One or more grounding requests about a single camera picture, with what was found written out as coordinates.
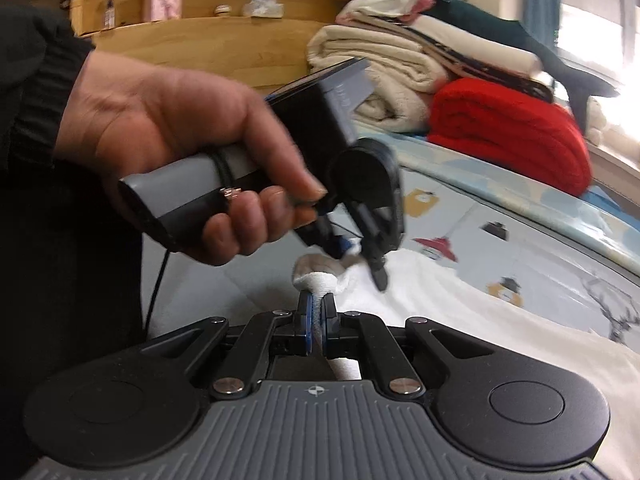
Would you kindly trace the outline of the black sleeve forearm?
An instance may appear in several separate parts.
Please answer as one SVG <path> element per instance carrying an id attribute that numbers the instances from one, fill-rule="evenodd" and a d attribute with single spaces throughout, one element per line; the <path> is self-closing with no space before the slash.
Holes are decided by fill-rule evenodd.
<path id="1" fill-rule="evenodd" d="M 142 339 L 142 237 L 100 175 L 53 153 L 90 46 L 60 14 L 1 8 L 1 474 L 34 462 L 24 403 Z"/>

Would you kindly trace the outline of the person's left hand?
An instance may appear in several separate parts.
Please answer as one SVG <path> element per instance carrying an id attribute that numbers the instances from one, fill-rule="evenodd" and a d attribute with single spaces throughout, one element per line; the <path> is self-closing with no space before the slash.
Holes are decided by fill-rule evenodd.
<path id="1" fill-rule="evenodd" d="M 213 74 L 93 51 L 70 92 L 54 154 L 110 183 L 150 174 L 148 188 L 166 183 L 171 197 L 190 202 L 218 186 L 209 153 L 230 144 L 247 152 L 270 185 L 236 193 L 186 251 L 222 266 L 314 220 L 312 206 L 326 194 L 253 89 Z"/>

